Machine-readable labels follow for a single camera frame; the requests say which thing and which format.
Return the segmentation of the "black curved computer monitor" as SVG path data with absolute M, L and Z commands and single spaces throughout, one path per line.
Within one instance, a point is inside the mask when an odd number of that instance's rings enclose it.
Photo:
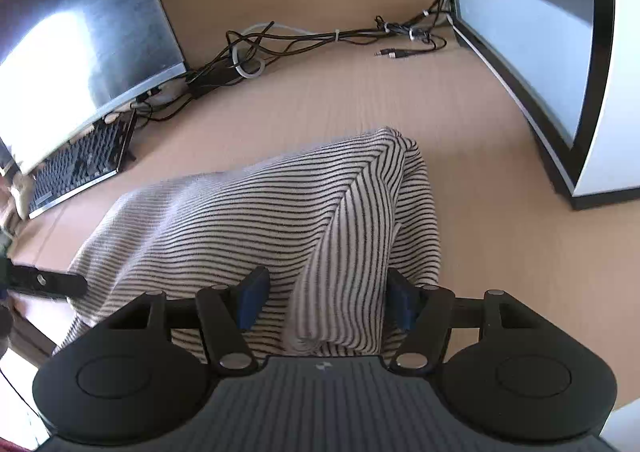
M 1 140 L 24 174 L 184 71 L 160 0 L 1 0 Z

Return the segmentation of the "beige striped knit garment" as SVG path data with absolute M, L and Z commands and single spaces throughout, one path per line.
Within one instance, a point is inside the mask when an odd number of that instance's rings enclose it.
M 416 142 L 384 127 L 224 173 L 186 176 L 120 197 L 70 268 L 78 337 L 144 293 L 188 299 L 257 267 L 267 302 L 245 338 L 257 358 L 390 356 L 388 270 L 436 284 L 435 202 Z

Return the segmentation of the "black mechanical keyboard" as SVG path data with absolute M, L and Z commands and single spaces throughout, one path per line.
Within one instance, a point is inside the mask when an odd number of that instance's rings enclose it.
M 88 134 L 50 155 L 32 173 L 35 190 L 29 218 L 118 174 L 122 165 L 134 158 L 129 142 L 136 123 L 133 112 L 119 114 L 111 123 L 99 120 Z

